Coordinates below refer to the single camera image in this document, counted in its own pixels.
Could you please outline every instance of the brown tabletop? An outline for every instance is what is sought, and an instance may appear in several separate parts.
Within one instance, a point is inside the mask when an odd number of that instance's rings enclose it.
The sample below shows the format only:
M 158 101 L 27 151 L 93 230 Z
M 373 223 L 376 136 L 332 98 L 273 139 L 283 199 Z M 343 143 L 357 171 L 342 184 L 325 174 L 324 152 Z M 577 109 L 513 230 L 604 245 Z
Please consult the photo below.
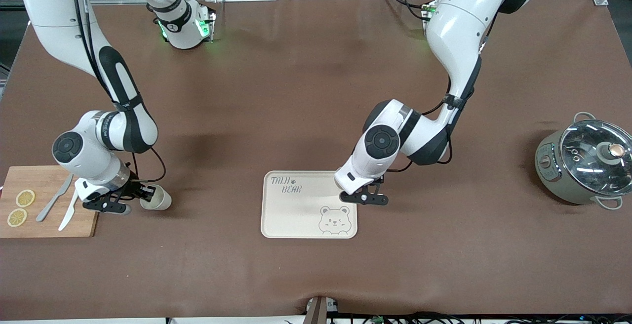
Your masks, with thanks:
M 144 6 L 97 7 L 160 128 L 173 205 L 102 215 L 93 238 L 0 240 L 1 319 L 290 315 L 314 295 L 364 313 L 632 311 L 632 199 L 564 204 L 532 164 L 576 112 L 632 130 L 632 70 L 606 7 L 532 0 L 500 15 L 454 160 L 388 175 L 391 202 L 359 207 L 350 240 L 262 236 L 262 181 L 340 167 L 380 101 L 433 107 L 447 74 L 421 23 L 392 0 L 216 7 L 215 43 L 190 51 L 163 42 Z M 97 81 L 29 28 L 0 103 L 0 177 L 54 164 L 53 140 L 98 109 L 113 108 Z M 160 173 L 151 153 L 139 162 Z

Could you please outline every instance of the round black joint cap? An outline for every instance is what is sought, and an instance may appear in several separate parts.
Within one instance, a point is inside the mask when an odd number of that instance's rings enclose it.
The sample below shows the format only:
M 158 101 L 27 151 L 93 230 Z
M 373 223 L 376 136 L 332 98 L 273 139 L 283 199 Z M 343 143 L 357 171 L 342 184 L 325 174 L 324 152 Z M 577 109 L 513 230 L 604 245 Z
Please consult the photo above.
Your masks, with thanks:
M 61 163 L 72 161 L 83 148 L 83 139 L 79 133 L 65 132 L 52 144 L 52 155 Z
M 364 138 L 366 153 L 374 159 L 383 159 L 397 152 L 399 135 L 388 125 L 376 125 L 366 131 Z

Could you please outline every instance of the gray knife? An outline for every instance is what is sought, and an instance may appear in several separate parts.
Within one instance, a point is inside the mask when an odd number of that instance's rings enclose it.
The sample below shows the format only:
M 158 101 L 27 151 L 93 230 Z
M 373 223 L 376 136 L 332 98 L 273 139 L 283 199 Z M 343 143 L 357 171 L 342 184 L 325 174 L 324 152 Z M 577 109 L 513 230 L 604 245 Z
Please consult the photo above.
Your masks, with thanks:
M 73 180 L 73 174 L 71 173 L 70 175 L 68 175 L 68 178 L 66 178 L 66 180 L 64 181 L 64 184 L 61 185 L 61 188 L 59 189 L 59 191 L 57 191 L 57 193 L 54 196 L 52 196 L 52 200 L 50 200 L 50 202 L 46 204 L 46 207 L 44 207 L 44 209 L 42 209 L 41 212 L 38 214 L 36 221 L 43 221 L 46 218 L 46 216 L 48 215 L 48 212 L 50 212 L 50 209 L 52 208 L 52 205 L 55 204 L 55 202 L 57 201 L 59 197 L 63 196 L 64 193 L 66 193 L 66 191 L 68 190 L 68 187 L 70 187 L 70 182 L 72 182 L 72 180 Z

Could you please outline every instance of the bear drawing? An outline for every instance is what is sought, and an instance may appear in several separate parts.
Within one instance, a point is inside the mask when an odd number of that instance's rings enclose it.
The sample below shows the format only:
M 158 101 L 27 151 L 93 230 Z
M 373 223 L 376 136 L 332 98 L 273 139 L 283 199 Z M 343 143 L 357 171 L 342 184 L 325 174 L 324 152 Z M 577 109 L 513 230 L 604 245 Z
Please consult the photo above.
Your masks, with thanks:
M 343 205 L 340 209 L 330 209 L 325 206 L 320 209 L 320 223 L 318 227 L 323 234 L 347 234 L 352 229 L 349 220 L 349 208 Z

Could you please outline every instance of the white tray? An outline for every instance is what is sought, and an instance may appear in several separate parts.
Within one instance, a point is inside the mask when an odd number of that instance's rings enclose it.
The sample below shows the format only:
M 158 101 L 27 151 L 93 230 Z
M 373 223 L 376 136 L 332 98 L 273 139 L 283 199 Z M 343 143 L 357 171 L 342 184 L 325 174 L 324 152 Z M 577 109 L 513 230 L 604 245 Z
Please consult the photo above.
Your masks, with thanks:
M 350 239 L 356 205 L 342 202 L 334 171 L 270 171 L 264 177 L 261 233 L 269 238 Z

